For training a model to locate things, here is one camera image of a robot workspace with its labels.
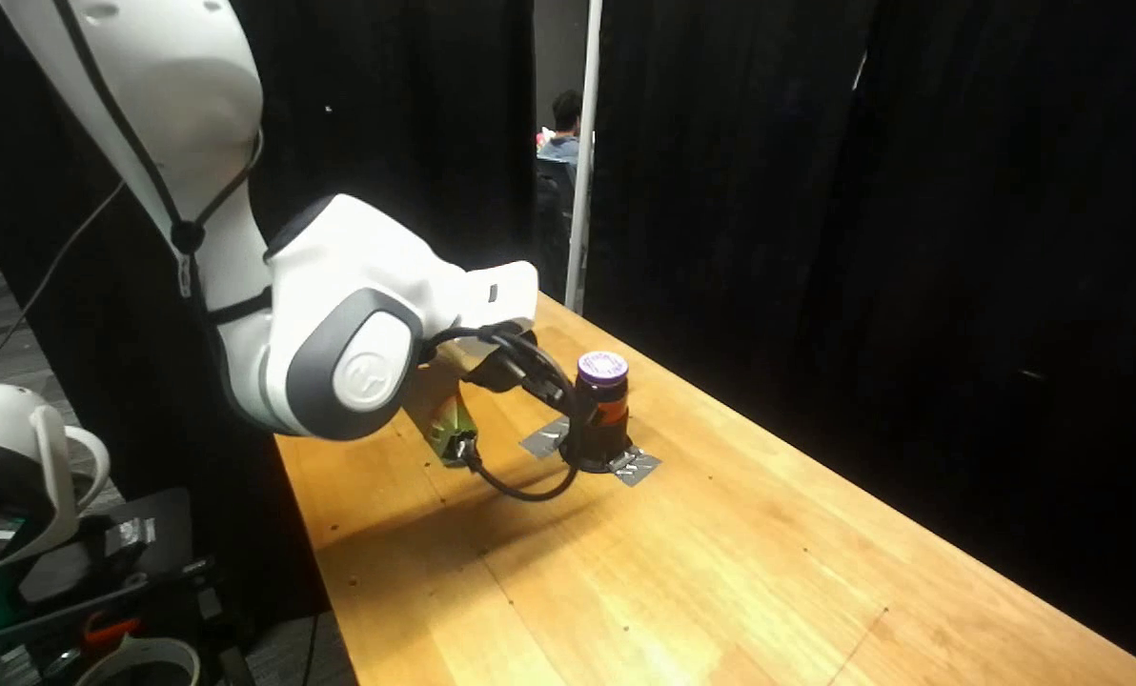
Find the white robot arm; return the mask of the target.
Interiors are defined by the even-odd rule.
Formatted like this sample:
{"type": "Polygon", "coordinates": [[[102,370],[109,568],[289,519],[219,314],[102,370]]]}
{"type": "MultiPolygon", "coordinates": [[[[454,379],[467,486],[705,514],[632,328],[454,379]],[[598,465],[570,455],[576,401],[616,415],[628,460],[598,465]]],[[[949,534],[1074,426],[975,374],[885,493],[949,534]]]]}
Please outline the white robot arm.
{"type": "Polygon", "coordinates": [[[355,195],[260,230],[248,178],[262,155],[262,82],[231,0],[0,0],[0,13],[175,254],[175,289],[204,305],[241,415],[362,439],[447,347],[566,401],[533,340],[533,263],[458,268],[355,195]]]}

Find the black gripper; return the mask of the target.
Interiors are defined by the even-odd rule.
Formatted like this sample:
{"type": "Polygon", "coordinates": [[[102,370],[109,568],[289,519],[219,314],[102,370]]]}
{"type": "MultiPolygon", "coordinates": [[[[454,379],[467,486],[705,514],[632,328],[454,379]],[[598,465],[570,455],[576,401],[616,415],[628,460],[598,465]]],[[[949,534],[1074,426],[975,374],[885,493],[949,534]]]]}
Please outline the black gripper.
{"type": "Polygon", "coordinates": [[[481,332],[483,359],[468,370],[472,387],[483,387],[494,393],[528,389],[533,395],[547,395],[548,409],[574,403],[574,379],[558,370],[558,361],[537,347],[531,332],[481,332]]]}

